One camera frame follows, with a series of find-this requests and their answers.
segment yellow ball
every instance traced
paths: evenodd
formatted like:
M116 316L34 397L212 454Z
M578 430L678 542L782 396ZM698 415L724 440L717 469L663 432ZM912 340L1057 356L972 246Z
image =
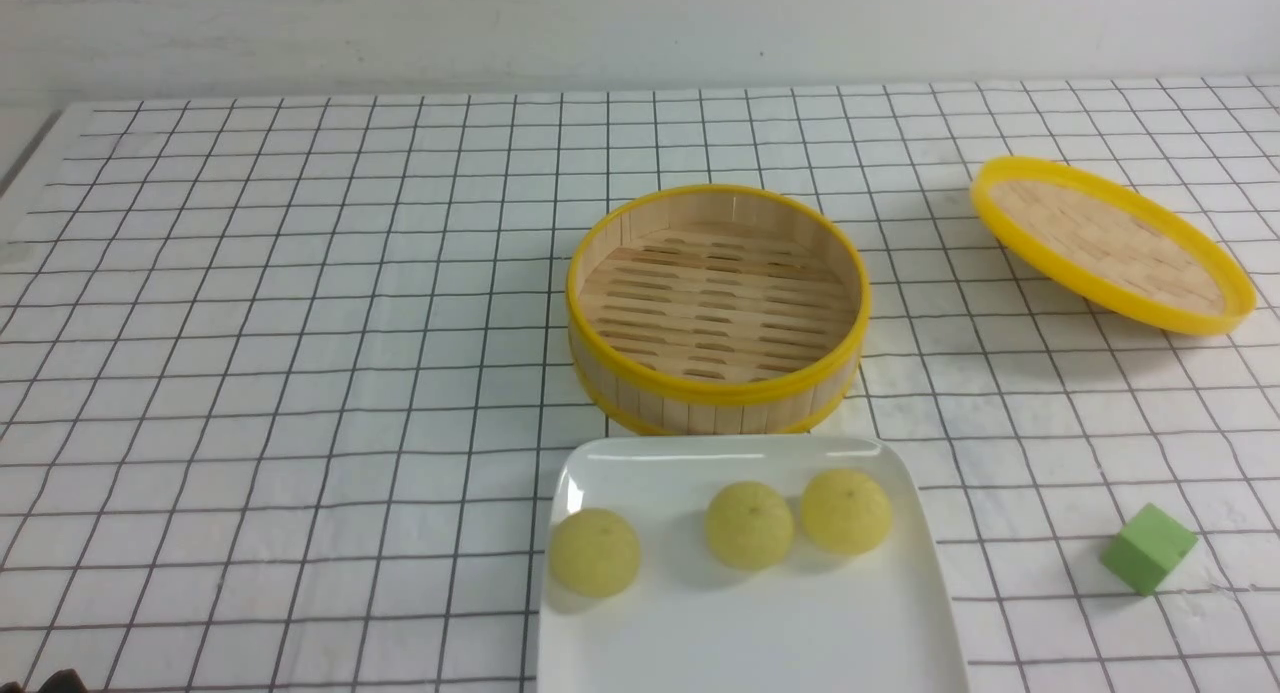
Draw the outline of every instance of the yellow ball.
M703 525L712 555L741 570L763 570L780 562L795 537L786 500L753 480L722 488L707 507Z
M860 470L814 475L800 498L800 525L814 544L831 553L865 553L884 541L892 524L888 496Z
M547 561L563 588L589 598L608 598L636 579L640 539L618 514L582 509L552 532Z

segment yellow rim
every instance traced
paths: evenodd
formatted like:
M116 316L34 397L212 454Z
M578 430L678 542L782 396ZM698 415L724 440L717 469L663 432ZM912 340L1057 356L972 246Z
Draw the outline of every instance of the yellow rim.
M612 223L614 218L626 215L636 206L641 206L659 199L700 192L731 192L744 196L759 196L786 205L796 213L806 215L817 222L828 233L835 236L842 246L845 246L845 250L849 251L849 255L854 260L854 268L858 270L858 293L860 305L858 306L858 315L854 319L854 325L849 329L849 333L840 342L840 345L837 345L829 354L804 369L769 380L760 380L756 383L717 384L677 378L675 375L649 370L648 368L644 368L644 365L640 365L614 351L608 343L604 342L604 338L591 329L586 322L586 316L582 314L581 307L577 305L577 289L575 284L582 251L586 250L600 231ZM685 186L682 188L659 191L657 193L636 199L617 210L613 210L612 214L607 215L586 233L586 237L584 237L582 242L579 243L577 251L573 252L573 259L568 265L568 282L564 286L564 298L568 302L570 324L573 325L581 334L582 342L586 345L590 355L595 356L595 360L600 361L605 368L612 370L614 375L626 379L627 383L650 393L713 406L767 402L783 398L804 391L805 388L813 387L813 384L815 384L819 379L827 378L832 370L836 370L849 361L849 359L858 351L859 342L867 330L867 323L870 320L872 310L872 287L870 282L867 279L867 266L863 264L861 256L858 255L858 250L849 242L849 238L840 228L836 228L836 225L823 218L822 214L791 199L768 191L760 191L759 188L722 184ZM626 423L621 419L617 420L618 423L626 425Z
M991 197L991 188L1011 179L1033 179L1062 186L1098 199L1165 233L1192 255L1222 291L1225 311L1206 315L1174 307L1085 270L1057 254L1014 223ZM1041 273L1080 296L1148 325L1188 333L1215 336L1240 324L1256 305L1253 284L1238 263L1197 228L1147 197L1091 173L1033 158L1006 156L988 161L970 188L978 215L1002 243Z
M675 433L655 425L649 425L644 420L618 410L612 402L599 395L599 392L591 386L591 382L586 379L586 375L582 375L582 369L576 363L573 364L573 373L577 375L577 382L581 384L582 389L586 391L586 396L591 398L591 402L594 402L596 407L604 411L604 415L617 421L622 428L640 436L685 436L685 433ZM845 401L845 395L854 387L855 380L858 380L858 375L850 375L849 384L840 391L840 395L828 401L809 418L796 420L795 424L781 430L769 430L769 433L808 433L814 425L826 420L828 415L840 407L840 404Z

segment bamboo steamer lid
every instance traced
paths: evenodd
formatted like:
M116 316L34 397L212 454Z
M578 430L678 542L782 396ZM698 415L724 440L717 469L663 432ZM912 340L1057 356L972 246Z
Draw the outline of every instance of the bamboo steamer lid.
M973 202L996 238L1080 296L1176 333L1228 333L1253 311L1240 265L1193 224L1103 178L1029 158L995 159Z

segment square plate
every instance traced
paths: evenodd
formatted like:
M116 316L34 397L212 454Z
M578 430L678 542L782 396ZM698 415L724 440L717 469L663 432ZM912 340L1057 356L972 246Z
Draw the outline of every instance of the square plate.
M796 532L787 558L750 575L717 562L703 538L712 497L759 480L795 510L832 468L873 475L893 528L854 558ZM626 518L644 561L605 601L543 576L538 687L557 693L969 690L933 537L911 477L887 444L820 436L616 438L568 457L552 525L582 507Z

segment bamboo steamer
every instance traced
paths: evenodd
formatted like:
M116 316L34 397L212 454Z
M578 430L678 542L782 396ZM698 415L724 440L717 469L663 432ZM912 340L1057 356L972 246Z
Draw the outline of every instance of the bamboo steamer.
M740 186L613 210L573 254L566 297L582 387L643 434L809 430L852 386L870 319L845 233Z

